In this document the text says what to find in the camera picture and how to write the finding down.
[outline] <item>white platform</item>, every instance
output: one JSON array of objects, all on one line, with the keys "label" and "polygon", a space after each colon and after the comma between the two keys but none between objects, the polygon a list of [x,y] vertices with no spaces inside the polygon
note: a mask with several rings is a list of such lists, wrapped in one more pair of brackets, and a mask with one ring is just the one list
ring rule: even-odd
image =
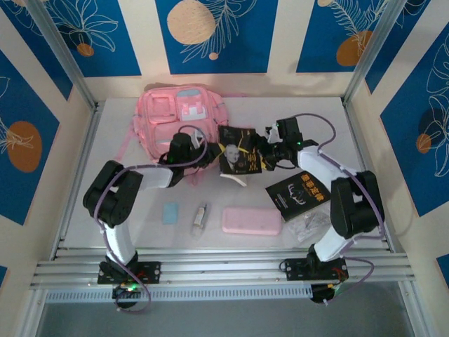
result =
[{"label": "white platform", "polygon": [[[339,98],[226,98],[224,101],[229,110],[230,125],[252,126],[260,134],[264,133],[265,126],[272,125],[277,119],[301,112],[320,114],[331,120],[337,129],[337,138],[325,148],[325,151],[346,166],[360,168],[356,146]],[[82,206],[82,198],[105,162],[118,152],[136,102],[137,98],[107,100],[62,246],[70,248],[105,246],[93,219]],[[301,117],[298,121],[304,139],[311,138],[321,143],[331,136],[329,127],[318,119]],[[138,142],[132,140],[122,162],[127,166],[147,163],[149,160]],[[226,234],[222,231],[220,223],[222,210],[227,206],[274,207],[265,188],[299,171],[276,169],[275,172],[252,175],[248,178],[248,187],[241,187],[230,179],[219,177],[218,168],[215,167],[205,172],[204,179],[196,187],[182,181],[169,189],[142,191],[130,216],[133,243],[137,247],[172,249],[308,247],[317,238],[311,238],[299,245],[287,228],[284,228],[279,236],[265,237]],[[166,202],[179,204],[176,225],[162,224],[162,208]],[[194,239],[189,231],[198,206],[204,202],[210,207],[206,231],[200,239]],[[367,240],[358,244],[358,248],[362,247],[380,248],[384,247],[384,244],[381,241]]]}]

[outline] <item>backpack strap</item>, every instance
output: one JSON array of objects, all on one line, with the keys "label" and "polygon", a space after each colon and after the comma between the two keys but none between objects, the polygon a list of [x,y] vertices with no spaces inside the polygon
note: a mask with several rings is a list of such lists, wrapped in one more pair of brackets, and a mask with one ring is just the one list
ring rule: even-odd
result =
[{"label": "backpack strap", "polygon": [[130,123],[128,132],[126,133],[126,137],[123,140],[119,151],[117,152],[117,155],[114,157],[115,161],[121,162],[123,159],[123,156],[125,155],[126,149],[128,149],[129,142],[131,141],[131,138],[136,138],[137,135],[134,132],[134,123],[133,121]]}]

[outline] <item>floral wall pattern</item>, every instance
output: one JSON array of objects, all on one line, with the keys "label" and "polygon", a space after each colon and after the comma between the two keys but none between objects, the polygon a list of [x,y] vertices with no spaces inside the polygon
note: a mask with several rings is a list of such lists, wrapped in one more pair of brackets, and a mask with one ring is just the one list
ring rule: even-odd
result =
[{"label": "floral wall pattern", "polygon": [[73,84],[61,67],[56,56],[54,56],[50,46],[42,37],[41,31],[34,23],[23,2],[18,0],[0,0],[0,8],[3,9],[8,19],[55,83],[62,96],[67,100],[72,91]]},{"label": "floral wall pattern", "polygon": [[[296,71],[353,71],[390,1],[315,0]],[[395,40],[394,47],[387,51],[391,58],[387,67],[428,1],[408,0],[393,31],[401,35],[401,40],[396,35],[391,38]]]},{"label": "floral wall pattern", "polygon": [[0,215],[25,224],[58,126],[0,51]]},{"label": "floral wall pattern", "polygon": [[371,93],[374,92],[396,54],[401,49],[416,22],[431,0],[408,0],[396,24],[388,34],[379,54],[365,77]]},{"label": "floral wall pattern", "polygon": [[449,24],[381,118],[418,214],[449,201]]},{"label": "floral wall pattern", "polygon": [[[16,28],[33,34],[24,38],[28,44],[43,41],[22,1],[2,2]],[[43,4],[85,77],[141,75],[117,0],[45,0]]]},{"label": "floral wall pattern", "polygon": [[156,0],[171,74],[267,72],[277,0]]}]

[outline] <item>small bottle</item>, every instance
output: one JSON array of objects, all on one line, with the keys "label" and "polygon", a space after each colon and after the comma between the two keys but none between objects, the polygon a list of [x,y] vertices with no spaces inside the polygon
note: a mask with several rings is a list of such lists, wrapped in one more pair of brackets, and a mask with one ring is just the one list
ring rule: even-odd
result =
[{"label": "small bottle", "polygon": [[200,207],[198,207],[198,211],[196,212],[194,222],[192,224],[192,231],[190,234],[193,237],[199,238],[203,232],[204,228],[206,227],[206,211],[208,209],[207,204],[203,204]]}]

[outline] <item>cable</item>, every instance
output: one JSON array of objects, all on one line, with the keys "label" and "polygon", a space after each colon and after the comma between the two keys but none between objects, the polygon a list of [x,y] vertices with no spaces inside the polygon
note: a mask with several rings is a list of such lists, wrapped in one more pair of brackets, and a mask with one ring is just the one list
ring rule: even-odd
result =
[{"label": "cable", "polygon": [[184,125],[182,126],[178,132],[181,132],[182,129],[184,128],[194,128],[197,131],[199,131],[201,133],[201,135],[203,136],[204,139],[204,149],[203,152],[201,153],[201,155],[196,158],[193,161],[190,161],[188,163],[184,163],[184,164],[169,164],[169,165],[159,165],[159,164],[141,164],[141,165],[133,165],[133,166],[128,166],[123,168],[121,171],[119,171],[113,178],[112,180],[109,182],[109,184],[106,186],[105,190],[103,191],[103,193],[101,194],[100,198],[98,199],[98,203],[95,206],[95,210],[93,212],[93,219],[94,221],[98,224],[98,226],[100,227],[100,233],[103,236],[103,240],[105,241],[105,245],[106,245],[106,249],[108,251],[108,253],[111,255],[112,259],[114,260],[114,262],[119,265],[119,267],[121,269],[123,269],[129,276],[131,276],[134,281],[136,281],[145,291],[145,293],[148,295],[148,302],[147,304],[139,310],[123,310],[122,308],[119,307],[119,297],[117,296],[116,300],[115,300],[115,305],[117,306],[117,310],[118,311],[123,311],[123,312],[127,312],[127,313],[132,313],[132,314],[137,314],[137,313],[141,313],[147,310],[147,308],[149,307],[150,303],[151,303],[151,294],[147,288],[147,286],[140,281],[140,279],[134,275],[133,272],[131,272],[117,257],[117,255],[112,251],[111,245],[109,244],[109,240],[107,238],[107,234],[106,234],[106,227],[105,224],[98,219],[98,212],[100,211],[100,207],[103,203],[103,201],[105,200],[106,194],[109,192],[109,190],[111,189],[111,187],[114,185],[114,183],[125,173],[128,172],[129,170],[142,170],[142,169],[156,169],[156,168],[172,168],[172,167],[186,167],[186,166],[190,166],[193,165],[195,163],[197,163],[198,161],[202,160],[203,157],[206,155],[207,150],[208,150],[208,142],[207,142],[207,137],[206,134],[200,129],[197,128],[196,126],[193,125]]},{"label": "cable", "polygon": [[[326,161],[328,161],[329,163],[331,163],[333,166],[337,167],[339,170],[341,170],[341,172],[343,172],[344,174],[346,174],[347,176],[349,176],[354,183],[357,185],[357,187],[360,189],[360,191],[362,192],[363,196],[366,198],[366,200],[368,201],[368,203],[370,204],[371,208],[374,211],[375,217],[379,223],[379,235],[378,236],[370,236],[370,235],[360,235],[360,236],[355,236],[346,246],[344,246],[341,251],[340,251],[340,256],[343,258],[346,258],[347,260],[354,260],[354,261],[359,261],[359,262],[364,262],[367,263],[371,266],[370,271],[368,271],[368,273],[362,277],[355,285],[353,285],[351,288],[349,288],[347,291],[350,291],[350,289],[353,289],[355,287],[357,287],[358,285],[360,285],[362,282],[364,282],[367,278],[369,278],[369,276],[371,276],[371,274],[374,271],[374,263],[372,263],[369,260],[363,259],[363,258],[348,258],[346,256],[344,256],[343,254],[354,244],[354,240],[355,238],[358,239],[383,239],[384,235],[385,235],[385,226],[384,226],[384,221],[382,220],[382,216],[379,212],[379,209],[377,209],[376,204],[373,200],[373,198],[369,195],[368,191],[366,190],[366,188],[364,188],[364,186],[362,185],[362,183],[360,182],[360,180],[358,180],[351,172],[349,172],[348,170],[346,170],[343,166],[341,166],[339,163],[337,163],[335,160],[333,160],[332,158],[330,158],[328,155],[324,154],[323,151],[321,150],[324,146],[326,146],[327,144],[331,143],[332,141],[334,141],[334,139],[337,137],[337,131],[335,130],[335,127],[333,126],[333,124],[325,117],[320,116],[319,114],[312,114],[312,113],[302,113],[302,114],[296,114],[294,116],[292,116],[291,118],[298,118],[298,117],[303,117],[303,116],[311,116],[311,117],[316,117],[319,118],[323,121],[325,121],[330,128],[332,129],[332,137],[321,143],[318,146],[317,152],[318,155],[322,158],[324,158]],[[337,296],[335,298],[333,298],[332,300],[329,301],[325,301],[324,303],[327,305],[330,302],[334,301],[336,298],[338,298],[340,296]]]}]

